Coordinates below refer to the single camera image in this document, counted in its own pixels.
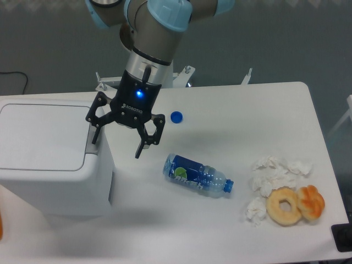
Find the black cable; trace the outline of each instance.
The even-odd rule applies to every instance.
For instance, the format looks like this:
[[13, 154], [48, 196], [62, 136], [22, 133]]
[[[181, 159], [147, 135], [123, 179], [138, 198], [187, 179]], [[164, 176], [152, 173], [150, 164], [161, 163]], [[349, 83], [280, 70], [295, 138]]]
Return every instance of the black cable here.
[[344, 261], [341, 262], [340, 264], [347, 264], [350, 260], [352, 260], [352, 257], [350, 257], [350, 258], [344, 260]]
[[25, 83], [25, 85], [23, 87], [23, 90], [22, 90], [22, 94], [23, 95], [25, 94], [26, 88], [27, 88], [27, 84], [28, 84], [28, 75], [27, 74], [23, 73], [22, 71], [0, 71], [0, 74], [3, 74], [3, 75], [5, 75], [5, 74], [21, 74], [21, 75], [25, 76], [26, 77], [26, 83]]

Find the bottle cap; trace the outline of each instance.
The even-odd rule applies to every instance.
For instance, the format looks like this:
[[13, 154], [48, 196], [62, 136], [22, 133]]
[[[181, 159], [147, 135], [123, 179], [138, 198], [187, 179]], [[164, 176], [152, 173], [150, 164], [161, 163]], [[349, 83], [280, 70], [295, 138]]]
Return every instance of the bottle cap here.
[[171, 113], [171, 121], [175, 124], [181, 123], [183, 120], [183, 115], [181, 112], [175, 111]]
[[230, 179], [227, 179], [224, 186], [224, 192], [231, 193], [232, 186], [233, 186], [233, 181], [231, 181]]

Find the bottle label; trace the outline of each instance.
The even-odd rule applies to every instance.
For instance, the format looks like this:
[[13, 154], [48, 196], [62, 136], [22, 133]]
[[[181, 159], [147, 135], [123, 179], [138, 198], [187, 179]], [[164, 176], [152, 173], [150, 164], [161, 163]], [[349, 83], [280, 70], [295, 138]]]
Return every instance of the bottle label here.
[[173, 160], [173, 166], [170, 169], [169, 177], [192, 185], [198, 189], [203, 189], [203, 184], [200, 181], [199, 175], [204, 170], [201, 163], [191, 161], [190, 159], [176, 155]]

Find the white table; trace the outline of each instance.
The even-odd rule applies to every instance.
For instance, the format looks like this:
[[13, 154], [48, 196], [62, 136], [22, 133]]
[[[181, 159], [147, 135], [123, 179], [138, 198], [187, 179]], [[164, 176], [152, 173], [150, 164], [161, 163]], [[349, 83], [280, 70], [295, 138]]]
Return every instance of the white table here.
[[[92, 101], [95, 94], [23, 97]], [[180, 124], [169, 120], [175, 110], [184, 115]], [[106, 126], [117, 167], [109, 217], [43, 216], [1, 188], [0, 262], [256, 264], [352, 256], [334, 245], [330, 226], [348, 220], [306, 85], [165, 89], [153, 113], [164, 113], [167, 124], [160, 145], [143, 150], [139, 159], [137, 131]], [[212, 199], [166, 181], [161, 170], [170, 152], [219, 169], [234, 181], [233, 193]], [[316, 223], [281, 227], [267, 217], [253, 227], [245, 219], [256, 196], [249, 187], [250, 166], [267, 155], [313, 161], [312, 175], [299, 187], [313, 184], [325, 198]]]

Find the crumpled tissue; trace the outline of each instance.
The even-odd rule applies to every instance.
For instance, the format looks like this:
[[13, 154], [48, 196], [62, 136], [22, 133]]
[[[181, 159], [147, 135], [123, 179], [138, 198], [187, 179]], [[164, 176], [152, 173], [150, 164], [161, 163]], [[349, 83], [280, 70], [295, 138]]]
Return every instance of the crumpled tissue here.
[[294, 188], [297, 185], [297, 175], [308, 176], [312, 167], [311, 162], [288, 162], [283, 158], [273, 156], [261, 158], [252, 167], [253, 171], [262, 171], [262, 173], [253, 176], [252, 190], [259, 189], [262, 196], [269, 197], [272, 190], [281, 187]]
[[266, 216], [266, 206], [262, 198], [254, 198], [247, 206], [246, 216], [254, 226], [259, 226]]

